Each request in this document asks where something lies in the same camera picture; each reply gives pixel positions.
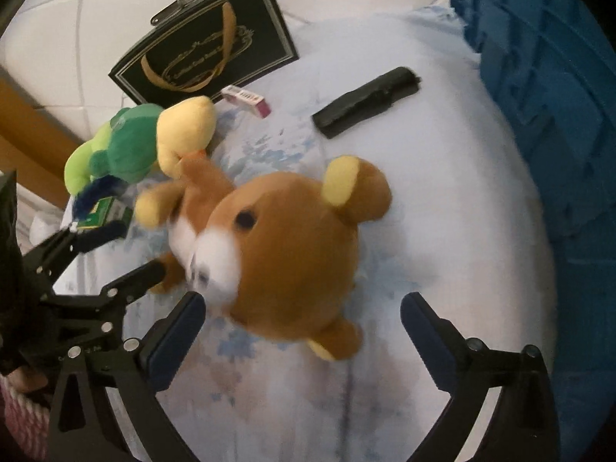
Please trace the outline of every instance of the gold ribbon handle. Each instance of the gold ribbon handle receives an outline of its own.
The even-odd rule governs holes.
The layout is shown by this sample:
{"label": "gold ribbon handle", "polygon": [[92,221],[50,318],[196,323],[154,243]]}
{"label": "gold ribbon handle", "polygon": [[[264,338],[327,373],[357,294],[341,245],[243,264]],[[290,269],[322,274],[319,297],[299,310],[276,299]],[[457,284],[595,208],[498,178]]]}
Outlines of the gold ribbon handle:
{"label": "gold ribbon handle", "polygon": [[171,90],[172,92],[184,92],[185,94],[197,92],[220,75],[225,69],[227,62],[229,62],[231,50],[233,49],[233,42],[235,41],[236,23],[237,21],[235,18],[235,12],[233,11],[233,6],[229,2],[223,3],[223,59],[216,65],[212,71],[212,74],[192,87],[177,87],[156,74],[152,69],[152,66],[150,66],[146,54],[144,54],[141,58],[141,69],[144,70],[144,74],[150,83],[161,89]]}

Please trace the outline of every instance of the blue basket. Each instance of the blue basket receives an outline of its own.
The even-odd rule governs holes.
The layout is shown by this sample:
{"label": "blue basket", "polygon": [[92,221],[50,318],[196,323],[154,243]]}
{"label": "blue basket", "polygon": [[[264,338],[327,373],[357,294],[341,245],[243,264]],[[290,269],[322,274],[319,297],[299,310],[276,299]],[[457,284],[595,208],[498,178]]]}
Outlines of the blue basket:
{"label": "blue basket", "polygon": [[562,460],[616,400],[616,54],[581,0],[451,0],[541,194],[554,250]]}

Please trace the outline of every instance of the plush toy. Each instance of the plush toy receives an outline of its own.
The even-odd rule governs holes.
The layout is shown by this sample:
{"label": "plush toy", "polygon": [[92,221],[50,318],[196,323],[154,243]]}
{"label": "plush toy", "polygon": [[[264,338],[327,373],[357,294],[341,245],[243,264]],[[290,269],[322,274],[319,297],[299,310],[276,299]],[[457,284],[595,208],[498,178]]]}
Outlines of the plush toy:
{"label": "plush toy", "polygon": [[141,181],[156,163],[156,123],[162,107],[141,104],[122,112],[112,124],[107,149],[94,152],[89,167],[94,178],[107,175],[129,184]]}
{"label": "plush toy", "polygon": [[179,178],[178,163],[193,151],[204,150],[216,128],[216,110],[205,97],[191,97],[165,109],[156,125],[156,150],[162,172]]}
{"label": "plush toy", "polygon": [[94,152],[107,149],[112,136],[112,123],[115,123],[127,109],[122,109],[110,121],[104,123],[94,137],[77,147],[67,159],[64,165],[64,185],[72,196],[77,195],[86,185],[92,182],[89,166],[90,158]]}
{"label": "plush toy", "polygon": [[391,193],[374,165],[341,156],[324,181],[290,172],[235,188],[211,161],[187,156],[181,178],[142,193],[136,219],[169,227],[158,291],[185,278],[237,324],[318,356],[355,354],[361,331],[343,317],[358,262],[357,225],[380,219]]}

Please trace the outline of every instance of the mattress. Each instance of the mattress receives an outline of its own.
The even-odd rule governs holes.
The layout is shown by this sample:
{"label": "mattress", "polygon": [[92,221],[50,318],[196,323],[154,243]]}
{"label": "mattress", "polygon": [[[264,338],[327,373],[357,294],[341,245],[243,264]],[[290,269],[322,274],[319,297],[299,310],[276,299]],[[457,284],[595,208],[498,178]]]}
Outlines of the mattress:
{"label": "mattress", "polygon": [[[217,105],[224,140],[213,160],[238,185],[277,170],[319,178],[341,154],[384,171],[392,208],[360,227],[346,308],[364,346],[348,362],[324,362],[302,343],[265,341],[211,314],[158,399],[203,461],[402,462],[449,399],[402,328],[406,293],[420,291],[465,337],[512,351],[532,343],[552,362],[556,293],[541,202],[451,10],[307,24],[293,38],[301,59],[249,86],[272,106],[268,118]],[[397,66],[422,78],[417,94],[332,140],[314,130],[314,112]],[[161,179],[149,177],[123,199],[132,203]],[[164,229],[133,223],[124,241],[76,259],[56,292],[96,294],[167,248]],[[185,291],[132,304],[125,337],[143,336]],[[119,396],[110,397],[134,455],[147,460]],[[496,397],[460,460],[478,446]]]}

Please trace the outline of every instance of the bolt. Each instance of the bolt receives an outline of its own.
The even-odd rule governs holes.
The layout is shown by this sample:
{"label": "bolt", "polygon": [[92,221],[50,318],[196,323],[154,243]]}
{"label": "bolt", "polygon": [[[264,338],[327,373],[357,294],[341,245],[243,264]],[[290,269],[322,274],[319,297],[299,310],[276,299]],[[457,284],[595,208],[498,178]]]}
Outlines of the bolt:
{"label": "bolt", "polygon": [[531,358],[538,358],[539,356],[541,356],[541,351],[536,345],[527,345],[524,348],[524,352],[528,354],[528,356],[530,356]]}
{"label": "bolt", "polygon": [[483,343],[483,341],[476,337],[471,337],[470,339],[466,339],[466,345],[472,351],[481,351],[485,347],[485,344]]}
{"label": "bolt", "polygon": [[133,352],[139,347],[139,339],[128,339],[124,342],[124,350],[127,352]]}
{"label": "bolt", "polygon": [[81,354],[81,347],[75,345],[69,349],[69,358],[74,359]]}

